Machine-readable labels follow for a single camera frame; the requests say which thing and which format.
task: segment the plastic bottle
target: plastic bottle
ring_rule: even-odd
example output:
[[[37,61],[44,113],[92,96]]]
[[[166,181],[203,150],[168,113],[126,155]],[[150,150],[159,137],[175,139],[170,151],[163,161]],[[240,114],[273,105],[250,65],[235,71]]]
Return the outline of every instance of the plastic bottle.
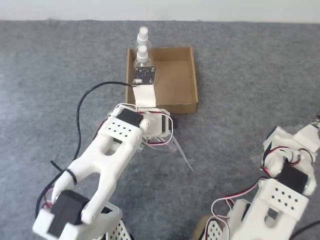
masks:
[[[138,36],[136,37],[137,51],[138,51],[138,47],[141,45],[146,45],[148,50],[152,48],[151,42],[148,39],[148,28],[146,26],[140,27]]]
[[[134,60],[133,66],[135,68],[153,67],[154,63],[148,56],[148,48],[146,45],[140,45],[136,53],[136,60]]]

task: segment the white robotic arm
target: white robotic arm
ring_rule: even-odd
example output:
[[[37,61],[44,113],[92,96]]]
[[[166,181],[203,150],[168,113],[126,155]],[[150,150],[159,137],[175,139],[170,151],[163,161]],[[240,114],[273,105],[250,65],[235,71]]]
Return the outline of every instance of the white robotic arm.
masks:
[[[173,123],[169,119],[169,113],[164,109],[138,110],[118,105],[89,147],[56,181],[51,200],[54,204],[52,209],[57,209],[57,214],[53,213],[55,211],[41,209],[33,231],[48,240],[90,240],[112,231],[120,222],[122,212],[110,204],[109,199],[116,189],[121,173],[143,138],[167,137],[172,134]],[[91,200],[66,191],[73,187],[75,181],[80,182],[92,173],[99,173],[100,179]],[[80,204],[76,209],[79,212],[74,224],[70,223],[70,217],[66,216],[69,210],[72,211],[72,204]]]
[[[250,188],[219,198],[212,204],[201,239],[288,240],[316,188],[312,164],[320,147],[320,113],[292,135],[276,127],[263,143],[262,177]],[[216,215],[217,201],[240,197],[259,186],[253,201],[238,199],[227,216]]]

